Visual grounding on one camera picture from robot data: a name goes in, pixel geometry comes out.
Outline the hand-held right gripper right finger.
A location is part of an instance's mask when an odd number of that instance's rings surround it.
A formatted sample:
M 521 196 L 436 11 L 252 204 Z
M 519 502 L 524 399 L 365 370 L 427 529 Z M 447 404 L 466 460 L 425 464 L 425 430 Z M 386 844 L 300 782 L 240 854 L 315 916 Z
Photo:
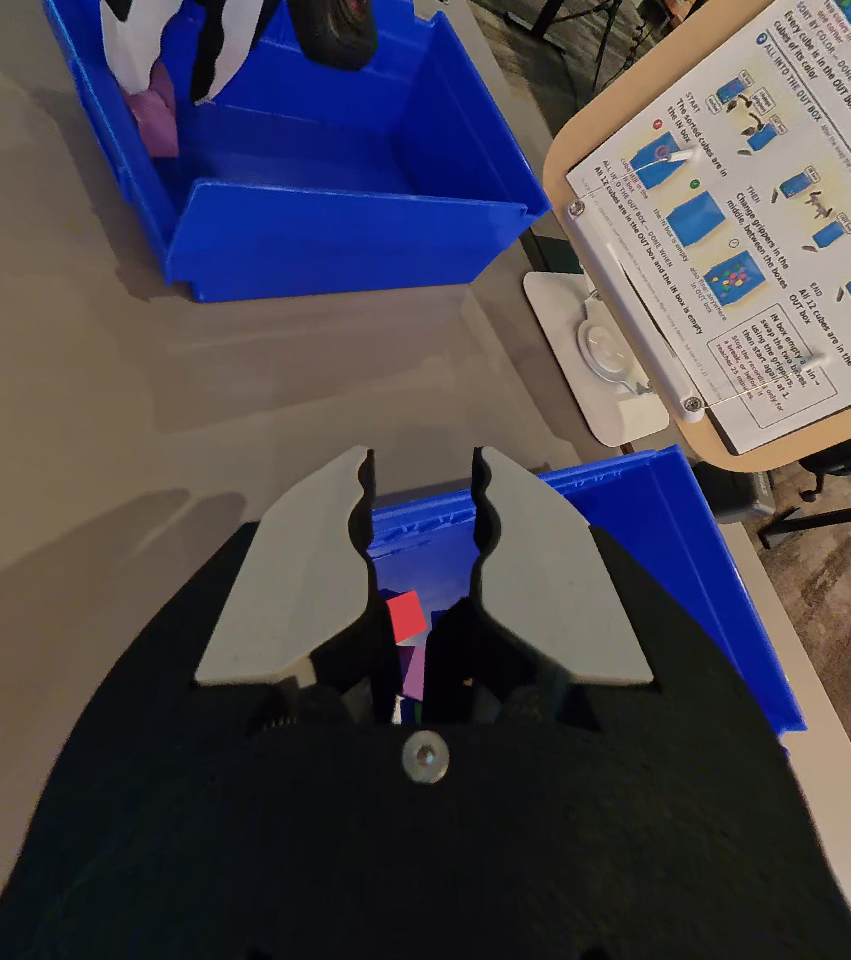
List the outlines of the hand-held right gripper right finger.
M 646 687 L 653 671 L 587 518 L 491 446 L 474 450 L 471 597 L 540 666 L 579 684 Z

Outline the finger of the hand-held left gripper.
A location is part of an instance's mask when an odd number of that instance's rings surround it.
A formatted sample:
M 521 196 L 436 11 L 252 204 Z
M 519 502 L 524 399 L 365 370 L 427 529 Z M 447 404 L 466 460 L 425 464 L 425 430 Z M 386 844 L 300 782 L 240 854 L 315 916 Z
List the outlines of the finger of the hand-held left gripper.
M 205 11 L 190 82 L 194 105 L 212 102 L 262 39 L 280 1 L 201 1 Z
M 100 18 L 107 65 L 127 94 L 148 90 L 172 18 L 171 1 L 101 1 Z

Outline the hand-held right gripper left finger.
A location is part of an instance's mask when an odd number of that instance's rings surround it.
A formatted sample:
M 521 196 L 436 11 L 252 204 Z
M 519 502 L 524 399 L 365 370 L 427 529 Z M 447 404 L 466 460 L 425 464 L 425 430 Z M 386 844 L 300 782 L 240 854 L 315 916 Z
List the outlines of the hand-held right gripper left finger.
M 353 446 L 266 510 L 194 675 L 203 688 L 332 683 L 329 642 L 379 600 L 368 550 L 375 453 Z

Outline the red wooden cube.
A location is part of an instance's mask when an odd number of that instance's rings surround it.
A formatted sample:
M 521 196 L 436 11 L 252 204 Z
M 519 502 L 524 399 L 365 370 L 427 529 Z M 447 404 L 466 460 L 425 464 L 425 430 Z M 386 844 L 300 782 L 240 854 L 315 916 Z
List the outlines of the red wooden cube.
M 386 599 L 395 645 L 409 645 L 428 634 L 430 624 L 415 590 Z

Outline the blue plastic bin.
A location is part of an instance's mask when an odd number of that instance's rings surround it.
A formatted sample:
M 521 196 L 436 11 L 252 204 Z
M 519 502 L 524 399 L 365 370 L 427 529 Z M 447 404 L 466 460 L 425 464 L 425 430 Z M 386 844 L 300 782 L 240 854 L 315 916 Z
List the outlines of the blue plastic bin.
M 778 737 L 808 729 L 779 656 L 685 455 L 673 446 L 539 474 L 605 529 L 739 672 Z M 418 594 L 427 619 L 468 592 L 479 556 L 469 486 L 372 511 L 369 555 L 383 594 Z
M 440 6 L 372 2 L 371 63 L 307 58 L 282 3 L 212 102 L 190 101 L 205 12 L 159 63 L 179 155 L 152 158 L 107 64 L 98 2 L 43 2 L 79 102 L 166 283 L 199 303 L 468 284 L 551 210 Z

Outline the grey desk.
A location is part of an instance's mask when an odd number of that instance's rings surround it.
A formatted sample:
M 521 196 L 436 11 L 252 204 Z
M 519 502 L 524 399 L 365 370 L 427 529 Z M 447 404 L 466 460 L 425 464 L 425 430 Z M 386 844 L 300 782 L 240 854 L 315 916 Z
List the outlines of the grey desk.
M 168 287 L 41 2 L 0 2 L 0 893 L 76 721 L 243 522 L 347 448 L 385 505 L 614 456 L 515 243 L 469 286 L 204 305 Z

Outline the black power brick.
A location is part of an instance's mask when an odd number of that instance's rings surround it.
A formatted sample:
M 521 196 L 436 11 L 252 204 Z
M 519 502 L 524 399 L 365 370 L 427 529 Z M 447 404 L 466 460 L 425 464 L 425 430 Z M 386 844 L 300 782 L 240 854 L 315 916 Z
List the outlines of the black power brick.
M 768 471 L 732 472 L 697 462 L 692 473 L 720 525 L 771 519 L 777 512 L 774 481 Z

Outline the white board stand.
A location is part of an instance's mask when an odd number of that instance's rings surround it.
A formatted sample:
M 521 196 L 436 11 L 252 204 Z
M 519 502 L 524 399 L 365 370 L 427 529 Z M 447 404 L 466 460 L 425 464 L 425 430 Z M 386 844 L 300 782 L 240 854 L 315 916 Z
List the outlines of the white board stand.
M 531 271 L 523 290 L 600 444 L 620 449 L 670 429 L 669 411 L 586 275 Z

